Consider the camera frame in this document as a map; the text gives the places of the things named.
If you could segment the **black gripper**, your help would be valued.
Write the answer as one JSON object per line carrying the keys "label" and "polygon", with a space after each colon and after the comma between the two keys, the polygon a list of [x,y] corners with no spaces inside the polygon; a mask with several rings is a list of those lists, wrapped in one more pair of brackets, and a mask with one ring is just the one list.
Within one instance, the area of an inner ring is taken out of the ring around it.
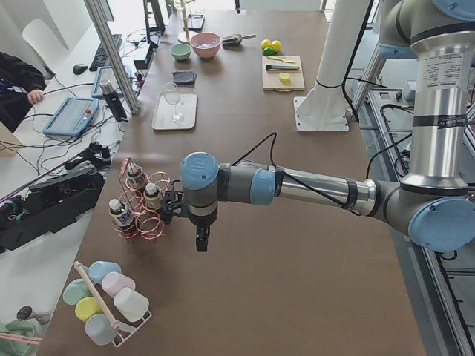
{"label": "black gripper", "polygon": [[207,252],[209,242],[209,226],[198,226],[196,233],[196,250],[197,252]]}

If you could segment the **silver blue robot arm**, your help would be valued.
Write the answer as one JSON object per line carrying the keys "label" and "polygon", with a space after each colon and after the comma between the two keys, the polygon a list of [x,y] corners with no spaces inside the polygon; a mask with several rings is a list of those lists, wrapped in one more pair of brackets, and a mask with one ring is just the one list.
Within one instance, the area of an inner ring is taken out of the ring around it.
{"label": "silver blue robot arm", "polygon": [[474,61],[472,1],[384,1],[379,50],[414,57],[408,172],[398,182],[356,181],[260,165],[220,164],[205,152],[180,164],[183,208],[206,251],[221,201],[268,205],[283,197],[373,217],[431,251],[455,251],[474,238],[474,203],[460,174],[468,78]]}

